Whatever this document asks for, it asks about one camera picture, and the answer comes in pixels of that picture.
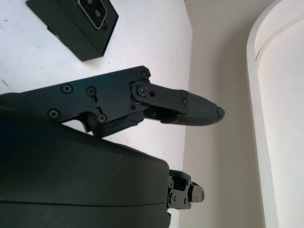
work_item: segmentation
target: power socket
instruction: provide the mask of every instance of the power socket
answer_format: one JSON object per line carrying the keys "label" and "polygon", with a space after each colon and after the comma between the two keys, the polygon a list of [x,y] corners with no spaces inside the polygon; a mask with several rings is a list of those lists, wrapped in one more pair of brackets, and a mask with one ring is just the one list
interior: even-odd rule
{"label": "power socket", "polygon": [[81,61],[104,56],[118,20],[109,0],[28,0],[26,3]]}

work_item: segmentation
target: white surface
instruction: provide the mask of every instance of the white surface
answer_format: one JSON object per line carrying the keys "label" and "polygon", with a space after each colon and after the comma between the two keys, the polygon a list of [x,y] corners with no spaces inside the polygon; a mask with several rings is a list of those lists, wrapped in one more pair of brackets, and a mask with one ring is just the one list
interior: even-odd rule
{"label": "white surface", "polygon": [[[151,82],[188,89],[192,29],[183,0],[112,0],[119,20],[105,57],[80,62],[22,0],[0,1],[0,93],[144,65]],[[145,120],[108,138],[182,169],[185,127]],[[171,227],[178,227],[179,211]]]}
{"label": "white surface", "polygon": [[259,176],[247,86],[246,44],[272,0],[187,0],[193,29],[189,90],[225,109],[215,125],[187,127],[184,166],[206,197],[180,226],[260,228]]}
{"label": "white surface", "polygon": [[303,227],[304,1],[277,0],[256,21],[248,76],[267,227]]}

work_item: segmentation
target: black box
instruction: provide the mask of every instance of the black box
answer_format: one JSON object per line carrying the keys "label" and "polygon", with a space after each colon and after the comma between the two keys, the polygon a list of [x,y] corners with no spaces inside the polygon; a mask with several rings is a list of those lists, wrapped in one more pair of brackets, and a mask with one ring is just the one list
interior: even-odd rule
{"label": "black box", "polygon": [[109,0],[28,0],[27,5],[80,60],[104,56],[118,20]]}

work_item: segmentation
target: black plastic housing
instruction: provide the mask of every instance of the black plastic housing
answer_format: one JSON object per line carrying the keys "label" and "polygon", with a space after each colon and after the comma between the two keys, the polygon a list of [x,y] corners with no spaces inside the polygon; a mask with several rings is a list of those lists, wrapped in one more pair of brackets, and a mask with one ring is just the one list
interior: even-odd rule
{"label": "black plastic housing", "polygon": [[[109,0],[92,0],[91,5],[84,4],[83,0],[28,0],[26,3],[80,60],[104,56],[118,20]],[[94,7],[100,12],[99,18]]]}
{"label": "black plastic housing", "polygon": [[2,107],[0,138],[0,227],[169,227],[165,161]]}

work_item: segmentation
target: white table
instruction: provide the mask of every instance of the white table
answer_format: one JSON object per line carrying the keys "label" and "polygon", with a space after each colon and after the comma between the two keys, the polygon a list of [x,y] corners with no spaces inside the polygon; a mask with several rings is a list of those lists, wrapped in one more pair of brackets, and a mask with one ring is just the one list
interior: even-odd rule
{"label": "white table", "polygon": [[[188,89],[192,28],[183,0],[112,0],[119,19],[103,58],[81,62],[26,6],[0,1],[0,94],[144,65],[151,82]],[[145,120],[107,138],[182,169],[185,127]],[[178,227],[179,212],[171,227]]]}

